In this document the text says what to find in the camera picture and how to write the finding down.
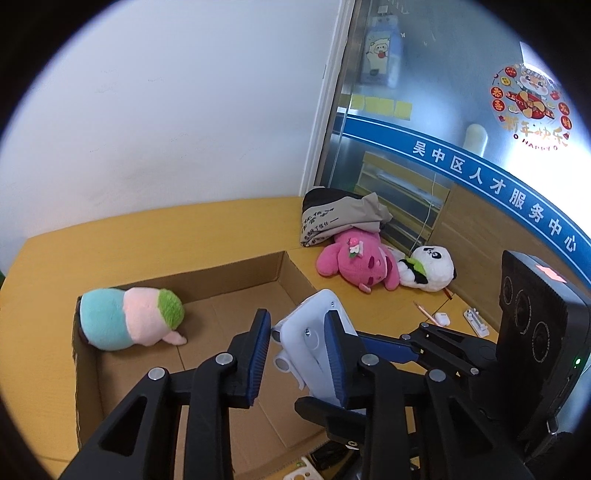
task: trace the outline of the panda plush toy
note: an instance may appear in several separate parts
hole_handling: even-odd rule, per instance
[[[424,291],[439,291],[456,278],[452,257],[443,247],[418,247],[410,257],[397,257],[400,284]]]

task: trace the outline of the pink plush bunny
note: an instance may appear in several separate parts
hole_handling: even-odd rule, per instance
[[[387,290],[400,283],[396,259],[382,245],[378,233],[350,228],[335,235],[335,242],[322,250],[316,270],[323,277],[336,273],[365,293],[372,285],[384,281]]]

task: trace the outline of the wooden table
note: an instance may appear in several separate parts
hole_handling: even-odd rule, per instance
[[[359,330],[395,337],[414,330],[425,320],[416,300],[430,313],[447,312],[452,328],[472,332],[458,297],[381,286],[367,295],[338,275],[319,276],[322,247],[300,246],[300,216],[297,197],[236,200],[108,218],[25,243],[0,290],[0,392],[53,475],[78,451],[72,315],[76,298],[93,288],[287,251],[315,288],[339,296]]]

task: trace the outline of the plush toy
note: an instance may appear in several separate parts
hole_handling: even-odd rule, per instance
[[[329,277],[340,273],[365,293],[371,293],[371,287],[381,281],[387,290],[398,287],[396,260],[382,245],[378,233],[350,228],[337,233],[334,239],[334,244],[325,247],[316,260],[320,275]]]
[[[183,304],[170,290],[100,288],[80,300],[83,338],[100,350],[121,350],[136,343],[151,346],[159,340],[184,345],[187,339],[175,332],[183,317]]]
[[[442,290],[456,278],[452,257],[443,247],[419,247],[397,266],[402,285],[424,291]]]

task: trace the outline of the black speaker device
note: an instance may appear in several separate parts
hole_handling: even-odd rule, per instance
[[[504,251],[499,304],[506,421],[527,453],[552,433],[587,362],[591,299],[539,258]]]

